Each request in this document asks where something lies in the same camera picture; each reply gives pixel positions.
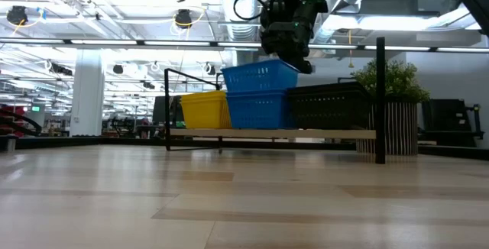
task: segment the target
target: blue basket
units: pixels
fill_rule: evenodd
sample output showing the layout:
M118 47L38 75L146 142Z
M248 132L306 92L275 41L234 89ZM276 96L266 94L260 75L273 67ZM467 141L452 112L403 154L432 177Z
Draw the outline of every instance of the blue basket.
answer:
M295 88L297 70L282 60L222 69L229 92Z
M292 128L286 90L228 92L229 114L233 128Z

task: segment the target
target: black plastic crate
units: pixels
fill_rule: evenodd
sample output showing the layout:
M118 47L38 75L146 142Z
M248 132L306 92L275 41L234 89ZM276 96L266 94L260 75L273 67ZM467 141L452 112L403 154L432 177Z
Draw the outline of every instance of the black plastic crate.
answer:
M298 128L351 130L368 127L372 98L359 82L287 90Z

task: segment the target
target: white column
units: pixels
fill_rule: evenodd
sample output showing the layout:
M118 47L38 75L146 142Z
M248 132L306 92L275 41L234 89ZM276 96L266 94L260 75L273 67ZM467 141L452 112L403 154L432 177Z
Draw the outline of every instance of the white column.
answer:
M102 51L78 50L70 136L102 133L104 85L105 64L102 61Z

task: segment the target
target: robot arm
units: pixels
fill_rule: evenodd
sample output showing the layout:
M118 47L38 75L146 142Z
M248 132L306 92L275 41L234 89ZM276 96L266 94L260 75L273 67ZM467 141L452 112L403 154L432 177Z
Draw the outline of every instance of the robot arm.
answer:
M328 12L325 0L267 0L260 18L265 53L276 53L301 73L311 73L304 57L309 55L317 14L324 12Z
M462 1L482 31L489 34L489 0ZM309 55L316 16L327 11L325 0L267 0L260 18L265 53L276 53L301 73L311 73L312 67L304 57Z

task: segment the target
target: wooden floor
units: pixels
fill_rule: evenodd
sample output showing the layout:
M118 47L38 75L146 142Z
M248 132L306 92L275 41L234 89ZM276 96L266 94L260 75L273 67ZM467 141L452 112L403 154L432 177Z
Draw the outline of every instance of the wooden floor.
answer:
M89 146L0 156L0 248L489 248L489 163Z

